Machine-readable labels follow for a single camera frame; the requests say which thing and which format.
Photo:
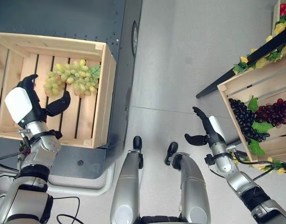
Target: grape bunch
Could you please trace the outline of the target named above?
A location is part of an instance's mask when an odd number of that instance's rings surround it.
[[[244,104],[244,102],[231,98],[229,99],[229,102],[246,142],[250,144],[251,139],[262,142],[266,140],[266,137],[270,136],[268,133],[258,133],[252,127],[255,119],[255,113],[253,113],[251,110],[247,110],[247,106]]]
[[[49,97],[57,96],[66,84],[72,84],[74,94],[83,98],[96,93],[99,86],[100,65],[88,68],[84,59],[73,64],[66,63],[64,66],[56,64],[56,71],[48,72],[46,84],[44,84],[45,94]]]
[[[272,124],[273,127],[280,128],[281,125],[286,124],[286,101],[279,98],[276,103],[266,104],[266,106],[260,106],[257,111],[255,111],[256,118],[255,121],[262,123],[266,121]]]

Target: cable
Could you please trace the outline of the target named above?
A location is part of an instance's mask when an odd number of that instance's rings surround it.
[[[269,170],[265,171],[263,174],[258,175],[258,176],[255,177],[255,178],[253,178],[253,181],[258,180],[260,177],[263,177],[264,175],[270,173],[270,172],[271,172],[272,170],[274,170],[274,168],[275,168],[275,163],[270,162],[270,161],[244,162],[244,161],[241,161],[241,159],[240,159],[240,157],[239,157],[239,155],[237,154],[236,151],[234,152],[234,155],[235,155],[237,161],[238,161],[239,163],[241,163],[241,164],[253,165],[253,164],[267,164],[267,163],[269,163],[269,164],[271,165],[271,168],[270,168]]]
[[[74,221],[77,221],[77,222],[80,223],[80,224],[84,224],[82,221],[80,221],[79,219],[77,219],[77,215],[78,215],[78,212],[79,212],[79,205],[80,205],[79,197],[76,197],[76,196],[71,196],[71,197],[55,197],[54,200],[57,200],[57,199],[67,199],[67,198],[76,198],[76,199],[78,200],[78,209],[77,209],[76,215],[73,217],[73,216],[70,216],[70,215],[67,215],[67,214],[59,214],[59,215],[57,215],[57,217],[56,217],[58,223],[59,223],[59,224],[63,224],[62,222],[60,222],[59,217],[60,217],[60,216],[64,216],[64,217],[68,217],[68,218],[72,218],[72,219],[73,219],[73,221],[72,221],[71,224],[73,224]]]
[[[7,158],[10,158],[10,157],[13,157],[13,156],[20,155],[20,154],[22,154],[22,153],[25,153],[28,149],[29,149],[28,147],[25,147],[24,150],[22,150],[21,152],[17,152],[17,153],[13,153],[13,154],[9,154],[9,155],[2,156],[2,157],[0,157],[0,160],[4,160],[4,159],[7,159]],[[15,168],[6,166],[6,165],[1,164],[1,163],[0,163],[0,167],[5,168],[5,169],[12,170],[12,171],[14,171],[14,172],[18,172],[18,171],[19,171],[18,169],[15,169]]]

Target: flower garland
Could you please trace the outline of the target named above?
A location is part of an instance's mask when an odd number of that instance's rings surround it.
[[[232,157],[233,157],[233,162],[234,162],[235,164],[238,164],[239,161],[236,159],[234,153],[231,151],[230,154],[231,154]],[[244,161],[245,161],[245,162],[249,162],[249,158],[246,156],[246,157],[244,158]],[[273,159],[272,157],[268,157],[268,158],[267,158],[267,161],[273,162],[273,163],[275,164],[274,170],[275,170],[279,175],[282,175],[282,174],[284,174],[284,173],[286,172],[286,162],[281,162],[280,160]],[[254,166],[252,166],[252,165],[249,165],[249,167],[258,168],[258,169],[261,170],[261,171],[267,171],[267,170],[270,169],[271,166],[270,166],[270,165],[266,165],[266,166],[265,166],[265,165],[262,165],[262,166],[256,166],[256,167],[254,167]]]
[[[280,20],[276,23],[274,34],[278,35],[283,30],[286,29],[286,4],[280,5]],[[266,42],[269,42],[272,39],[272,35],[266,38]],[[264,56],[263,58],[259,59],[255,64],[248,65],[247,57],[250,55],[248,54],[246,57],[240,57],[240,62],[238,64],[234,64],[233,72],[237,75],[244,71],[250,71],[256,69],[260,69],[264,67],[268,61],[277,62],[279,59],[282,58],[283,54],[286,53],[286,44],[275,49],[270,54]]]

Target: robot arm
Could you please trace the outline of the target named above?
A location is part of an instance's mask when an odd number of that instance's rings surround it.
[[[242,200],[251,215],[259,224],[286,224],[286,211],[277,204],[258,186],[247,174],[239,171],[232,160],[222,131],[214,119],[209,119],[203,111],[193,107],[194,112],[202,120],[206,135],[190,136],[185,134],[186,140],[192,145],[209,144],[213,156],[208,154],[206,163],[223,176],[230,188]]]
[[[65,91],[61,99],[41,108],[34,91],[37,77],[24,78],[5,98],[11,117],[23,128],[19,133],[25,150],[21,170],[0,207],[0,224],[43,224],[50,218],[53,197],[46,193],[47,181],[62,135],[47,128],[46,117],[67,109],[70,95]]]

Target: gray floor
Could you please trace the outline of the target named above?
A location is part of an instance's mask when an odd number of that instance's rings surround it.
[[[228,141],[237,137],[218,92],[200,100],[195,94],[228,71],[239,56],[265,42],[271,32],[276,0],[143,0],[125,151],[132,139],[143,139],[144,169],[141,214],[178,216],[180,173],[163,159],[171,141],[199,164],[207,183],[213,224],[255,223],[225,180],[209,172],[204,156],[207,146],[193,147],[184,134],[203,134],[192,106],[217,116]],[[116,166],[115,180],[124,156]],[[250,176],[260,171],[240,166]],[[98,181],[62,180],[100,185]],[[272,173],[258,180],[264,190],[286,209],[286,175]],[[84,223],[109,223],[114,186],[100,197],[80,197],[79,219]],[[74,214],[76,204],[55,201],[49,223],[58,213]]]

